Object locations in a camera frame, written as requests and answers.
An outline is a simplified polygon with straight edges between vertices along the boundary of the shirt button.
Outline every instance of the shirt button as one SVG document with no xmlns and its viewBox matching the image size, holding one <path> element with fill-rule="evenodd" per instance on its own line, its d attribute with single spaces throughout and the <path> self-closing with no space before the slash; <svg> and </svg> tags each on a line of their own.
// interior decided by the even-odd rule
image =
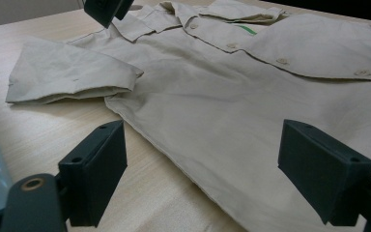
<svg viewBox="0 0 371 232">
<path fill-rule="evenodd" d="M 276 62 L 278 62 L 279 64 L 282 64 L 282 65 L 288 65 L 288 60 L 285 59 L 285 58 L 279 58 L 276 60 Z"/>
<path fill-rule="evenodd" d="M 236 43 L 229 43 L 229 44 L 227 44 L 227 46 L 230 47 L 230 48 L 236 48 L 237 44 Z"/>
<path fill-rule="evenodd" d="M 371 75 L 371 72 L 369 70 L 358 70 L 355 72 L 355 75 L 367 76 Z"/>
</svg>

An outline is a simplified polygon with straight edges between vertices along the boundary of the wooden table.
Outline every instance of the wooden table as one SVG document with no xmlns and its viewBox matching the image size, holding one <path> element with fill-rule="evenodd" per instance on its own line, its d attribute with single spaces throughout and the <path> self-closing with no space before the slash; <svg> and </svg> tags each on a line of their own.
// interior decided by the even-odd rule
<svg viewBox="0 0 371 232">
<path fill-rule="evenodd" d="M 136 0 L 155 5 L 157 0 Z M 182 1 L 208 5 L 212 0 Z M 312 12 L 257 0 L 293 14 Z M 335 18 L 334 14 L 316 13 Z M 58 173 L 57 163 L 97 126 L 119 120 L 103 99 L 63 100 L 48 105 L 5 103 L 8 78 L 29 36 L 62 41 L 100 29 L 82 10 L 0 26 L 0 148 L 14 182 L 37 173 Z M 126 170 L 97 231 L 243 231 L 166 156 L 128 124 Z M 70 231 L 96 231 L 70 228 Z"/>
</svg>

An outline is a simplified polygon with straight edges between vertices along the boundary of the fabric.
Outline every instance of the fabric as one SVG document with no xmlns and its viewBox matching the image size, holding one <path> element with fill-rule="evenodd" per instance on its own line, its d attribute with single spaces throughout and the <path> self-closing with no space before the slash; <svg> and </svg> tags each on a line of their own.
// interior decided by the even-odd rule
<svg viewBox="0 0 371 232">
<path fill-rule="evenodd" d="M 228 2 L 238 7 L 232 18 L 247 7 Z M 164 31 L 142 34 L 131 19 L 115 20 L 71 43 L 144 71 L 132 92 L 106 105 L 250 231 L 361 231 L 362 219 L 356 228 L 324 226 L 277 158 L 284 119 L 371 158 L 371 28 L 301 14 L 253 35 L 201 8 L 157 8 L 156 21 L 137 20 Z"/>
<path fill-rule="evenodd" d="M 9 79 L 8 103 L 49 103 L 130 91 L 143 72 L 113 57 L 30 38 Z"/>
</svg>

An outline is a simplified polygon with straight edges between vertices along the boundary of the tabletop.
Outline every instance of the tabletop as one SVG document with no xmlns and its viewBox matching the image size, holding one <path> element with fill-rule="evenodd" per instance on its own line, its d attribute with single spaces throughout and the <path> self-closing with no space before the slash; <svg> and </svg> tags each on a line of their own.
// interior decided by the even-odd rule
<svg viewBox="0 0 371 232">
<path fill-rule="evenodd" d="M 136 0 L 155 5 L 157 0 Z M 212 0 L 181 1 L 208 5 Z M 293 14 L 312 12 L 257 0 Z M 121 119 L 103 98 L 62 100 L 46 105 L 5 103 L 8 78 L 28 37 L 64 41 L 100 29 L 82 10 L 0 26 L 0 149 L 14 182 L 38 173 L 57 174 L 57 163 L 99 125 Z M 98 231 L 243 231 L 165 155 L 125 124 L 128 168 L 106 209 Z M 70 227 L 70 231 L 96 231 Z"/>
</svg>

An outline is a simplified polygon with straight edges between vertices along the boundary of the table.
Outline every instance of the table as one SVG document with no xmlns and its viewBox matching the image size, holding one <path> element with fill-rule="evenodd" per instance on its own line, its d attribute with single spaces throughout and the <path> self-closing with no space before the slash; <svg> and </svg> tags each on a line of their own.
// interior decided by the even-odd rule
<svg viewBox="0 0 371 232">
<path fill-rule="evenodd" d="M 136 0 L 155 5 L 157 0 Z M 181 1 L 208 5 L 212 0 Z M 277 4 L 293 14 L 311 12 L 371 24 L 371 21 L 324 14 Z M 100 29 L 82 10 L 0 26 L 0 148 L 14 182 L 37 173 L 58 173 L 57 163 L 97 126 L 119 120 L 103 99 L 62 100 L 48 105 L 5 103 L 8 78 L 28 36 L 62 41 Z M 166 156 L 125 124 L 126 170 L 98 231 L 243 231 Z M 70 231 L 95 231 L 70 228 Z"/>
</svg>

